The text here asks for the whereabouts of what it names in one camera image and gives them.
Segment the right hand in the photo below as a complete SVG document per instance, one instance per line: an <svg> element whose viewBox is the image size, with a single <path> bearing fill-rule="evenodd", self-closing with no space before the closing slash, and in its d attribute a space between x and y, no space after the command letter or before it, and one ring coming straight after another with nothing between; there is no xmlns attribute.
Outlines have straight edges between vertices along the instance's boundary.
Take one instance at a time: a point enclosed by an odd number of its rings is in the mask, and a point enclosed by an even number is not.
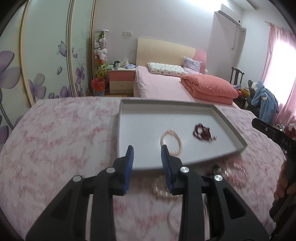
<svg viewBox="0 0 296 241"><path fill-rule="evenodd" d="M283 198L285 194L285 189L288 184L288 180L285 177L285 168L286 168L287 161L283 162L281 165L280 175L277 181L276 190L273 194L274 200L277 201L279 198Z"/></svg>

